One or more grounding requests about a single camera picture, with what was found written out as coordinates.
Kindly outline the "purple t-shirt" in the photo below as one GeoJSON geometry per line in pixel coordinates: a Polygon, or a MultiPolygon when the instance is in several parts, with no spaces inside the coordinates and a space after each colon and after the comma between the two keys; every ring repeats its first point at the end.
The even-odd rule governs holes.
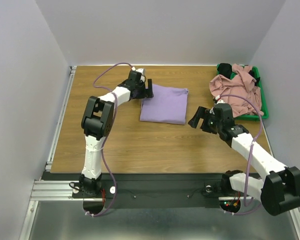
{"type": "Polygon", "coordinates": [[[142,122],[184,125],[186,123],[187,88],[154,84],[153,97],[143,99],[139,120],[142,122]]]}

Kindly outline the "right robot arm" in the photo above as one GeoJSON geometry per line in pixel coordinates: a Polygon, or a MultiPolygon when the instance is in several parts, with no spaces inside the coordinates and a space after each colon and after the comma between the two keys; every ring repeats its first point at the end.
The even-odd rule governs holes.
{"type": "Polygon", "coordinates": [[[220,182],[223,194],[241,192],[250,196],[272,216],[300,207],[300,170],[276,160],[244,126],[236,124],[229,104],[217,103],[211,109],[199,106],[188,125],[195,129],[200,120],[203,120],[202,131],[218,135],[259,175],[259,178],[254,178],[248,172],[228,170],[220,182]]]}

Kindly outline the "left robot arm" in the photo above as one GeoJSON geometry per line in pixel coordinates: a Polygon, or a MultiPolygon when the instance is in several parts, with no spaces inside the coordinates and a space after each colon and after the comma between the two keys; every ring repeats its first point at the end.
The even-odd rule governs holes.
{"type": "Polygon", "coordinates": [[[114,124],[117,107],[130,100],[153,96],[152,80],[146,79],[146,70],[132,67],[127,79],[114,90],[99,97],[89,97],[81,120],[85,158],[77,190],[90,197],[101,193],[103,147],[114,124]]]}

